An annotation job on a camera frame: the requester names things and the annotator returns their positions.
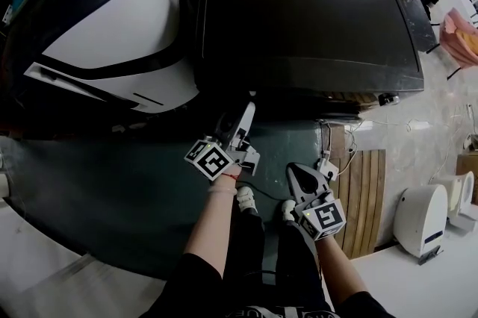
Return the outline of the person's black t-shirt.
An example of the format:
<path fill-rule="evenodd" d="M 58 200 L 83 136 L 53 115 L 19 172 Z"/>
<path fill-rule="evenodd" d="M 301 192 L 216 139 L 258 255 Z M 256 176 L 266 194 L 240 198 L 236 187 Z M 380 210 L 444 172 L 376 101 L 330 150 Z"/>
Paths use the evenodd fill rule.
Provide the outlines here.
<path fill-rule="evenodd" d="M 277 299 L 254 275 L 221 278 L 201 257 L 185 254 L 153 305 L 139 318 L 396 318 L 368 292 L 332 309 L 319 296 L 301 304 Z"/>

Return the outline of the white and black machine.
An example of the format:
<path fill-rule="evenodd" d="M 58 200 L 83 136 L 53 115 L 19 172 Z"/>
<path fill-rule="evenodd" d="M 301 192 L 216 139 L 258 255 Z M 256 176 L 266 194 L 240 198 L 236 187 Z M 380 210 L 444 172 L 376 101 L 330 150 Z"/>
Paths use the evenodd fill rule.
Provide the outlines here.
<path fill-rule="evenodd" d="M 30 85 L 157 114 L 198 94 L 188 0 L 0 0 L 0 95 Z"/>

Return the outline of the person's right white shoe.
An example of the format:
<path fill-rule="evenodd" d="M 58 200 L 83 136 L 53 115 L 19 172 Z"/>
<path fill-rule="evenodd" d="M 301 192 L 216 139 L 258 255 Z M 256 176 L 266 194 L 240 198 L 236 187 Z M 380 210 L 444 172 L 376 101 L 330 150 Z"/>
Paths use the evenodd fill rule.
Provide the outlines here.
<path fill-rule="evenodd" d="M 287 199 L 283 201 L 281 210 L 282 220 L 284 222 L 296 222 L 295 207 L 296 202 L 293 199 Z"/>

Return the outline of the small cardboard box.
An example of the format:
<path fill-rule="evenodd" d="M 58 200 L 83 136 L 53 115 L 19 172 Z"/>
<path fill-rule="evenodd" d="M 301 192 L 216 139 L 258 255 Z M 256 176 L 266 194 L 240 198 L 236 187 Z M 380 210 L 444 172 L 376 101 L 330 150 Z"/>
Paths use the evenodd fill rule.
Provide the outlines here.
<path fill-rule="evenodd" d="M 470 152 L 457 157 L 456 174 L 465 175 L 468 172 L 474 174 L 474 189 L 471 203 L 478 206 L 478 152 Z"/>

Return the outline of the person's right forearm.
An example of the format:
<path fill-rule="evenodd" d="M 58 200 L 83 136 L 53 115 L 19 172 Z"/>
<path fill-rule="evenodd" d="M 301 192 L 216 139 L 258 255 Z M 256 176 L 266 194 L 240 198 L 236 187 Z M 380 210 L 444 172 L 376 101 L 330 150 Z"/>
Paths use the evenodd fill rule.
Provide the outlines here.
<path fill-rule="evenodd" d="M 367 291 L 360 275 L 334 237 L 317 240 L 315 246 L 329 297 L 335 308 L 349 297 Z"/>

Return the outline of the pink cloth covered chair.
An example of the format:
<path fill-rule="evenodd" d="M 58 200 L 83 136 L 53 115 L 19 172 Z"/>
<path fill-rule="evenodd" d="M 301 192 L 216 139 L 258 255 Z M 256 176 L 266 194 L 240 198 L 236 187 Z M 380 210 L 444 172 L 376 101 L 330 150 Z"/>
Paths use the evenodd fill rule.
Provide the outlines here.
<path fill-rule="evenodd" d="M 440 24 L 439 43 L 459 65 L 447 77 L 448 80 L 460 70 L 478 66 L 478 28 L 472 26 L 454 7 Z"/>

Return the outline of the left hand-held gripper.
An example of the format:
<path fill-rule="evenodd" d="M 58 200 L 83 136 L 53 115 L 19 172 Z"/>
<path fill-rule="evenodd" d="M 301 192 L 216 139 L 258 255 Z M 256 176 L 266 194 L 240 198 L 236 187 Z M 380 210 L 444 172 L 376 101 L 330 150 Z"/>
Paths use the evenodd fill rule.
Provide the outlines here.
<path fill-rule="evenodd" d="M 197 140 L 184 156 L 208 180 L 214 181 L 232 165 L 242 166 L 252 175 L 260 160 L 260 154 L 251 146 L 247 137 L 255 115 L 255 104 L 235 105 L 219 118 L 215 137 Z"/>

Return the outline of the person's left forearm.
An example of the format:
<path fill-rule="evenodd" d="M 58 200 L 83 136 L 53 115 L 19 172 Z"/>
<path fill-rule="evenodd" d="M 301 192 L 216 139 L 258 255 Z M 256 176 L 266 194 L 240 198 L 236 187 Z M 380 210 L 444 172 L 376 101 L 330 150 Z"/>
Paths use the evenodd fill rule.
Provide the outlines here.
<path fill-rule="evenodd" d="M 201 257 L 217 268 L 224 266 L 226 259 L 232 204 L 239 175 L 240 168 L 232 166 L 213 181 L 205 206 L 184 251 Z"/>

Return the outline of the white power adapter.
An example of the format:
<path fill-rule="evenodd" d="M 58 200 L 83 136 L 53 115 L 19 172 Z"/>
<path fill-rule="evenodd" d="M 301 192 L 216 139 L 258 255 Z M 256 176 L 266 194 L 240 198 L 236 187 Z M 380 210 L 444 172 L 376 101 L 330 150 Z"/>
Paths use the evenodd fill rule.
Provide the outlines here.
<path fill-rule="evenodd" d="M 338 177 L 339 168 L 326 158 L 319 159 L 317 163 L 317 171 L 322 174 L 328 181 L 335 181 Z"/>

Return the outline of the white device with blue label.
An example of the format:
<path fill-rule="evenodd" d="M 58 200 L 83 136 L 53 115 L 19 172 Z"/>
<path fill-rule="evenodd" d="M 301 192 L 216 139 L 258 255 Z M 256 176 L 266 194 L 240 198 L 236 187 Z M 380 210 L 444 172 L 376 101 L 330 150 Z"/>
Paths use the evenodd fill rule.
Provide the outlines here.
<path fill-rule="evenodd" d="M 447 222 L 447 191 L 441 184 L 409 187 L 394 216 L 394 238 L 423 265 L 438 255 Z"/>

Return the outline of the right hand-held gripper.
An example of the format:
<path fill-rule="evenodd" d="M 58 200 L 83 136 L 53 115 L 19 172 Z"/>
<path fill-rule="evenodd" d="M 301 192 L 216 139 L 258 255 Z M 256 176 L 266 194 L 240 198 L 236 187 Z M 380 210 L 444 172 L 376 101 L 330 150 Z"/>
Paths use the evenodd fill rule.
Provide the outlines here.
<path fill-rule="evenodd" d="M 301 163 L 289 163 L 285 173 L 291 196 L 298 204 L 295 212 L 299 226 L 313 241 L 337 234 L 346 225 L 346 217 L 341 201 L 328 190 L 326 178 Z"/>

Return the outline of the silver washing machine knob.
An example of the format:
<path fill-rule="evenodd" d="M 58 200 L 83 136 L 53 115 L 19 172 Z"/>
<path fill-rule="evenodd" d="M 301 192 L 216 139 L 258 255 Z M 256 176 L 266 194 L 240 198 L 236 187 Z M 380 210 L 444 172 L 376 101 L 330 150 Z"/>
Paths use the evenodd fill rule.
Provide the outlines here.
<path fill-rule="evenodd" d="M 383 93 L 378 96 L 379 106 L 389 106 L 389 105 L 397 105 L 400 103 L 400 97 L 398 94 L 392 93 Z"/>

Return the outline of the white toilet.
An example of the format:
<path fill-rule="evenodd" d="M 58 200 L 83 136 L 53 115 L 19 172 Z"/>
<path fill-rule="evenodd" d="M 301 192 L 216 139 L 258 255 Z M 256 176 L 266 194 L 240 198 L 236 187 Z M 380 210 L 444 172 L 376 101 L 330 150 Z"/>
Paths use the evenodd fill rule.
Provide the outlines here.
<path fill-rule="evenodd" d="M 474 224 L 478 222 L 478 206 L 471 203 L 474 192 L 474 174 L 472 171 L 464 175 L 444 175 L 437 177 L 434 182 L 441 184 L 447 191 L 447 217 L 455 226 L 458 222 Z"/>

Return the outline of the person's white shoe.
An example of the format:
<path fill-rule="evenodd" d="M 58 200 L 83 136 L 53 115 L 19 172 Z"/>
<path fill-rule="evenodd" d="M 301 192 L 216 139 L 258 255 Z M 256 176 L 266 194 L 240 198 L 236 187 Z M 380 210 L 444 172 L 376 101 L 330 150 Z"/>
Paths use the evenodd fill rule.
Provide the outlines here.
<path fill-rule="evenodd" d="M 241 213 L 258 214 L 254 193 L 250 187 L 240 187 L 237 191 L 236 199 Z"/>
<path fill-rule="evenodd" d="M 296 222 L 295 207 L 296 202 L 293 199 L 287 199 L 283 201 L 281 210 L 282 220 L 284 222 Z"/>

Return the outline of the person's left white shoe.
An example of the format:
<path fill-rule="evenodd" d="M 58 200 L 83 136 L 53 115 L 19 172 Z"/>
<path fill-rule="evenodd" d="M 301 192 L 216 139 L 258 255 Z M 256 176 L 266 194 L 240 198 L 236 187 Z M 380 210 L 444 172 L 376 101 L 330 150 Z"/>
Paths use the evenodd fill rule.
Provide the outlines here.
<path fill-rule="evenodd" d="M 240 187 L 237 191 L 236 199 L 241 213 L 258 214 L 254 193 L 250 187 Z"/>

